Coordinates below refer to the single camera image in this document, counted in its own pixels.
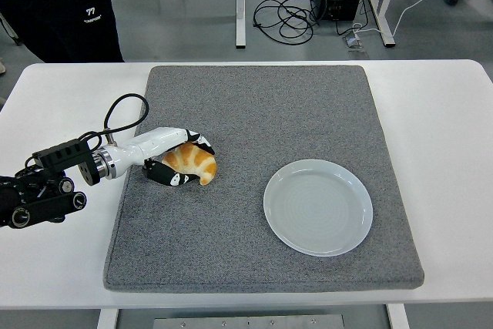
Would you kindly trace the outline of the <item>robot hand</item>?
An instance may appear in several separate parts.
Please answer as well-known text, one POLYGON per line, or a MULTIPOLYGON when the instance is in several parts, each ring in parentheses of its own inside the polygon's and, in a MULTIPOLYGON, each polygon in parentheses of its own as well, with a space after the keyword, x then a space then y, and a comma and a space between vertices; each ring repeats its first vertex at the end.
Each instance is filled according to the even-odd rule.
POLYGON ((131 166, 141 165, 147 178, 166 186, 198 179, 209 184, 216 175, 214 151, 206 138, 194 131, 161 127, 101 150, 108 179, 121 177, 131 166))

